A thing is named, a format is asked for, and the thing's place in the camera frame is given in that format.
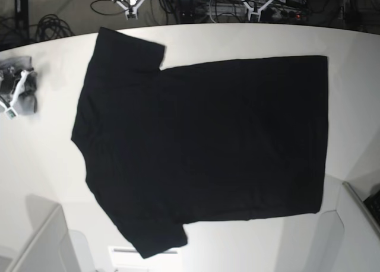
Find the black T-shirt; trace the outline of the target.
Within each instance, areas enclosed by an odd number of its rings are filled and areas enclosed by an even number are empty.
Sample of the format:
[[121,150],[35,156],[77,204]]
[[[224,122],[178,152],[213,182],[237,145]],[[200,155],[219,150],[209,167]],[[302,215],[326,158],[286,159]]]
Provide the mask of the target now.
[[321,209],[328,59],[160,69],[166,48],[99,30],[72,129],[96,201],[143,258],[194,222]]

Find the white panel lower left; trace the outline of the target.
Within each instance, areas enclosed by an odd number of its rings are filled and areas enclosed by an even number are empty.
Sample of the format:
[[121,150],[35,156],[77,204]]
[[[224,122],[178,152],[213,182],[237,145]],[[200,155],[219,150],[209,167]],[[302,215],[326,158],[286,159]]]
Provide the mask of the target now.
[[60,203],[29,195],[33,231],[19,251],[1,246],[1,271],[96,271],[86,237],[68,229]]

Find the black keyboard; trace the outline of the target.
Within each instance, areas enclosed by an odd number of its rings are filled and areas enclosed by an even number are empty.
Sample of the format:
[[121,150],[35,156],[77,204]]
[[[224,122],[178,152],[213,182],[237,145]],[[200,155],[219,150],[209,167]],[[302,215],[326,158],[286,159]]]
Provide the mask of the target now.
[[372,217],[376,220],[377,223],[379,223],[380,222],[379,192],[365,199],[364,204],[367,207],[367,209],[370,211]]

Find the grey folded garment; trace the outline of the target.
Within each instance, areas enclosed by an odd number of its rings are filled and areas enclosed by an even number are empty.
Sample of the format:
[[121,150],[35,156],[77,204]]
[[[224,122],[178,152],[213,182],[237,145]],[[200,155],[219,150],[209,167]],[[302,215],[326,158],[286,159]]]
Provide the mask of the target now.
[[1,113],[4,114],[6,108],[13,107],[18,116],[35,114],[36,91],[37,72],[33,68],[31,56],[17,56],[1,61]]

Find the white panel lower right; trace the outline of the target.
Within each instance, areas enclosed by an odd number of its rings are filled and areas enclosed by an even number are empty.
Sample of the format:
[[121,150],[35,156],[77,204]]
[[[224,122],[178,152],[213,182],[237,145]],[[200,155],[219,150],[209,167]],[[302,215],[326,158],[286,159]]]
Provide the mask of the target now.
[[310,271],[379,271],[379,225],[349,183],[320,216],[310,256]]

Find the white panel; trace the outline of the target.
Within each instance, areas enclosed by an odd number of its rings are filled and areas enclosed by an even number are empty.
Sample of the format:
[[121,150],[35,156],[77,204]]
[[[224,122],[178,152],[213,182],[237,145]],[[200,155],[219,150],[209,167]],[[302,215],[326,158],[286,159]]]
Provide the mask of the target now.
[[33,231],[19,251],[1,246],[1,271],[96,271],[86,237],[68,229],[60,203],[29,195]]
[[310,271],[379,271],[379,225],[349,183],[320,216],[310,256]]

